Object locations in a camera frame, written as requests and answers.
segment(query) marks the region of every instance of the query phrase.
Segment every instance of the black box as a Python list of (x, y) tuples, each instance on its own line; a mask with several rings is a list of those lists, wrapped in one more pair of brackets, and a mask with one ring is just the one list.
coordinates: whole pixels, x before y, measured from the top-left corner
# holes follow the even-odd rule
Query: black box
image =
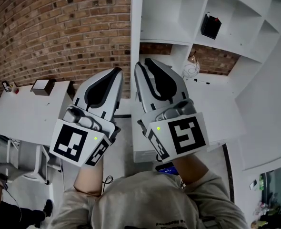
[(35, 93), (35, 95), (49, 96), (53, 87), (53, 80), (36, 80), (30, 91)]
[(203, 24), (201, 26), (202, 35), (216, 39), (221, 24), (222, 23), (219, 19), (216, 20), (216, 18), (212, 16), (208, 17), (206, 14), (203, 20)]

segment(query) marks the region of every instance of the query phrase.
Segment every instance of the white cabinet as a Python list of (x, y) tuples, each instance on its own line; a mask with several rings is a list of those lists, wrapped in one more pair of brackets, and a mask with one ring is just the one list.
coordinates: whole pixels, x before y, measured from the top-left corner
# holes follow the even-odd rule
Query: white cabinet
[[(200, 31), (207, 12), (222, 22), (215, 40)], [(195, 77), (209, 85), (185, 79), (197, 111), (203, 112), (210, 144), (235, 139), (245, 133), (235, 98), (261, 68), (280, 35), (281, 0), (132, 0), (131, 96), (135, 100), (134, 65), (146, 57), (181, 75), (193, 44), (237, 53), (241, 57), (228, 76), (200, 73)], [(140, 42), (170, 43), (172, 50), (170, 55), (141, 55)]]

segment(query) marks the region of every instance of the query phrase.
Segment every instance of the white wall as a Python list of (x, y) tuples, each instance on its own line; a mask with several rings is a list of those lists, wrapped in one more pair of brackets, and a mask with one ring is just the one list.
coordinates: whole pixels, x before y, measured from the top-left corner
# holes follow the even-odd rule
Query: white wall
[[(247, 134), (240, 138), (243, 169), (280, 158), (281, 38), (236, 102), (247, 130)], [(281, 167), (281, 159), (276, 166)]]

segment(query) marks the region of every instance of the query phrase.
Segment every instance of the black pants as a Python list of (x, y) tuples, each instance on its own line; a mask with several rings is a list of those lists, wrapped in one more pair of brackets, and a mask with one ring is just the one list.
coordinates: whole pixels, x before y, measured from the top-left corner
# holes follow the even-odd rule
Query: black pants
[(5, 202), (0, 204), (0, 229), (15, 228), (26, 229), (30, 225), (40, 223), (45, 220), (45, 214), (40, 210), (30, 210), (28, 208), (21, 208)]

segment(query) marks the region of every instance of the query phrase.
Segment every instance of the cable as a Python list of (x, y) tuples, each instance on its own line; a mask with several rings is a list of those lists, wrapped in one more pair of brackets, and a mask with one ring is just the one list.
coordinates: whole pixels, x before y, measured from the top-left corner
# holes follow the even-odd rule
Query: cable
[[(9, 196), (11, 196), (13, 198), (13, 200), (16, 201), (16, 199), (9, 193), (9, 191), (6, 190), (6, 192), (8, 192)], [(17, 204), (17, 206), (19, 207), (19, 210), (20, 210), (20, 221), (19, 222), (21, 222), (21, 220), (22, 220), (22, 211), (21, 211), (21, 208), (20, 208), (20, 206), (19, 206), (17, 201), (16, 201), (16, 204)]]
[(64, 186), (64, 172), (63, 172), (63, 163), (62, 163), (62, 159), (59, 159), (59, 163), (60, 163), (60, 168), (61, 168), (61, 173), (62, 173), (62, 185), (63, 185), (63, 192), (65, 192), (65, 186)]
[(183, 182), (183, 180), (181, 181), (180, 188), (184, 189), (184, 182)]
[(113, 176), (107, 176), (107, 178), (102, 182), (103, 183), (102, 193), (104, 193), (104, 187), (106, 186), (106, 184), (110, 184), (113, 181), (114, 181)]

